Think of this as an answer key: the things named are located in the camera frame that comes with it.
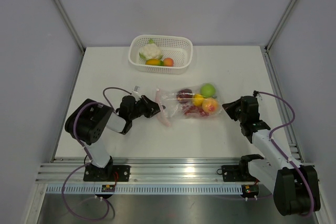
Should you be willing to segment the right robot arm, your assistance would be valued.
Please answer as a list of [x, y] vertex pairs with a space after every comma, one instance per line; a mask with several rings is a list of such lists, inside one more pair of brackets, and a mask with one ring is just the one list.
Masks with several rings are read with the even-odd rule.
[[244, 155], [238, 165], [223, 165], [217, 172], [225, 182], [261, 182], [283, 216], [309, 216], [321, 208], [317, 171], [276, 143], [274, 130], [260, 119], [258, 94], [254, 91], [222, 107], [232, 120], [240, 122], [242, 135], [261, 154]]

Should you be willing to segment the orange red fake peach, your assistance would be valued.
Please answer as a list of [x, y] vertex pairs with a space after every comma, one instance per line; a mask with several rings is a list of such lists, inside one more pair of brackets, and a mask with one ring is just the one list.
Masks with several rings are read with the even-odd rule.
[[174, 66], [174, 61], [172, 58], [165, 58], [163, 60], [163, 64], [165, 67], [173, 67]]

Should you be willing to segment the clear zip top bag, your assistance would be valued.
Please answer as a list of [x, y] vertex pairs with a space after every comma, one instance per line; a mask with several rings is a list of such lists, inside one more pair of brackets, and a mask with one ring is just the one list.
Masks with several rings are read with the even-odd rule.
[[200, 85], [193, 86], [193, 87], [183, 87], [183, 88], [170, 90], [170, 91], [163, 90], [163, 89], [157, 89], [156, 94], [155, 94], [155, 102], [158, 103], [159, 105], [164, 105], [165, 106], [165, 109], [162, 110], [161, 112], [159, 112], [158, 120], [165, 126], [171, 126], [172, 121], [175, 120], [175, 119], [209, 119], [209, 118], [213, 118], [215, 116], [218, 116], [223, 111], [223, 107], [222, 107], [223, 100], [222, 100], [222, 97], [221, 97], [217, 87], [212, 83], [210, 83], [210, 84], [212, 84], [215, 87], [216, 94], [214, 96], [210, 97], [210, 98], [216, 99], [219, 106], [218, 106], [217, 112], [214, 113], [214, 114], [209, 114], [208, 117], [187, 118], [183, 114], [183, 107], [193, 105], [192, 100], [188, 103], [179, 103], [176, 99], [177, 92], [182, 90], [182, 89], [191, 89], [194, 94], [197, 94], [197, 93], [200, 94], [200, 88], [204, 84], [206, 84], [206, 83], [202, 83]]

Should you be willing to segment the white fake cauliflower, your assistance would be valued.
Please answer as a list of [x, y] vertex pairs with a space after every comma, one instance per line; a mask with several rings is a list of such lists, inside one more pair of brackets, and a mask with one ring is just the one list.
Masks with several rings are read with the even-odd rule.
[[161, 60], [163, 58], [161, 48], [155, 44], [153, 39], [150, 39], [146, 45], [140, 48], [139, 56], [145, 61], [149, 59]]

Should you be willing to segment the yellow green fake mango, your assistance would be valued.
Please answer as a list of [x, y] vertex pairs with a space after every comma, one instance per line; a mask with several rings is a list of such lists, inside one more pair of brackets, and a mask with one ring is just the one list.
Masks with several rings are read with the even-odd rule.
[[149, 59], [145, 62], [146, 65], [150, 66], [164, 66], [164, 63], [160, 59]]

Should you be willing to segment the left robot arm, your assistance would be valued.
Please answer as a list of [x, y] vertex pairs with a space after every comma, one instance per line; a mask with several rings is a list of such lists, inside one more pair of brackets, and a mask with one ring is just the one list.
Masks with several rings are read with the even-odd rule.
[[166, 107], [142, 95], [122, 98], [119, 108], [86, 99], [65, 122], [65, 131], [84, 149], [89, 162], [85, 164], [85, 182], [127, 182], [129, 166], [115, 165], [100, 138], [105, 130], [125, 135], [139, 117], [152, 118]]

